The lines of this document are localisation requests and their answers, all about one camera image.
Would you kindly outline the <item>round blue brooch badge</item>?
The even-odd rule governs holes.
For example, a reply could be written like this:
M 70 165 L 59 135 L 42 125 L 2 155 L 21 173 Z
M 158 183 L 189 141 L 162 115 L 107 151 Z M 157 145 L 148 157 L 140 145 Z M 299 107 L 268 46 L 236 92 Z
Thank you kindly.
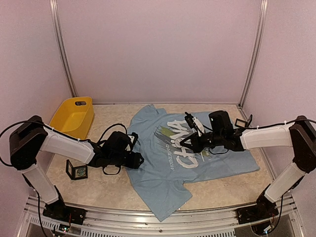
M 175 139 L 174 140 L 174 146 L 177 147 L 177 148 L 182 147 L 181 144 L 180 144 L 181 141 L 182 140 L 180 138 Z

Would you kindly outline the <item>light blue printed t-shirt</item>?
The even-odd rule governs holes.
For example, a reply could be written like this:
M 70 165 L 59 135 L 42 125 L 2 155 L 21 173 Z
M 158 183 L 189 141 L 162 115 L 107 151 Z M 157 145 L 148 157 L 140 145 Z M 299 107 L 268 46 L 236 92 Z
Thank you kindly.
M 217 147 L 214 153 L 193 153 L 177 148 L 193 130 L 184 114 L 169 114 L 164 108 L 146 105 L 131 119 L 128 132 L 139 138 L 134 147 L 144 163 L 138 169 L 128 168 L 130 182 L 139 197 L 161 222 L 185 204 L 192 194 L 185 183 L 214 180 L 258 171 L 260 167 L 249 151 L 233 152 Z

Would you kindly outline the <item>yellow plastic basket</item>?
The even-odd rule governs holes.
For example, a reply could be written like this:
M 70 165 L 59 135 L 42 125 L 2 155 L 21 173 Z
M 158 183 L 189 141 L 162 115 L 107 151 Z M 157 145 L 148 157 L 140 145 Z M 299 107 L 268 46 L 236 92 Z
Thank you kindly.
M 54 114 L 50 126 L 75 138 L 85 139 L 94 118 L 91 97 L 65 100 Z

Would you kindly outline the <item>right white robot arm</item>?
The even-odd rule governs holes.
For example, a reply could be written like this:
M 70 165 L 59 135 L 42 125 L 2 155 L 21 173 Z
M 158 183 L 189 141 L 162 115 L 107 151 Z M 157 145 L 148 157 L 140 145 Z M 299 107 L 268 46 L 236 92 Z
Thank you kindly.
M 272 210 L 271 204 L 295 188 L 306 174 L 316 168 L 316 130 L 312 125 L 314 121 L 305 116 L 262 127 L 250 127 L 252 117 L 247 121 L 237 119 L 231 123 L 226 111 L 210 113 L 209 120 L 211 129 L 205 132 L 206 127 L 197 117 L 186 113 L 185 121 L 196 132 L 183 139 L 180 145 L 194 153 L 218 146 L 234 152 L 265 147 L 293 148 L 292 162 L 257 198 L 257 204 L 252 209 L 257 219 L 265 218 Z

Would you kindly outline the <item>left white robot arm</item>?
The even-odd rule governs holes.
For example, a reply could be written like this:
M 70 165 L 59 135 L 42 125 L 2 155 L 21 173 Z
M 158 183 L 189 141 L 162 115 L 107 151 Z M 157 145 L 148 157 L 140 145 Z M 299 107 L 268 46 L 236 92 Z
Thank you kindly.
M 144 162 L 133 148 L 138 140 L 136 133 L 114 131 L 108 139 L 92 142 L 67 135 L 43 123 L 41 117 L 33 116 L 16 123 L 18 128 L 9 137 L 11 165 L 20 171 L 56 218 L 63 220 L 69 208 L 60 200 L 57 188 L 37 164 L 40 151 L 75 159 L 95 168 L 114 165 L 117 168 L 138 169 Z

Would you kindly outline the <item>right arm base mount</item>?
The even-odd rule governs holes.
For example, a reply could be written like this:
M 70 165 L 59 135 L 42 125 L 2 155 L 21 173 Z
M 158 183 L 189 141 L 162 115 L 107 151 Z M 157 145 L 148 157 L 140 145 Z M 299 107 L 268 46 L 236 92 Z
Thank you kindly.
M 236 210 L 238 224 L 242 225 L 262 221 L 261 223 L 251 225 L 251 230 L 259 237 L 267 237 L 280 222 L 282 205 L 283 196 L 281 196 L 281 207 L 278 210 L 276 203 L 269 201 L 263 191 L 254 205 Z

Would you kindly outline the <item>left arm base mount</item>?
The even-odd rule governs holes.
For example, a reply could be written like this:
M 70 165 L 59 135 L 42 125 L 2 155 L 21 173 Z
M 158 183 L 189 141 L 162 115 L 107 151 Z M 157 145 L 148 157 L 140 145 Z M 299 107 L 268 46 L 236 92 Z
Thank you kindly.
M 65 205 L 59 190 L 56 187 L 55 189 L 58 194 L 58 200 L 52 204 L 45 205 L 43 216 L 69 224 L 83 225 L 87 211 L 83 208 Z

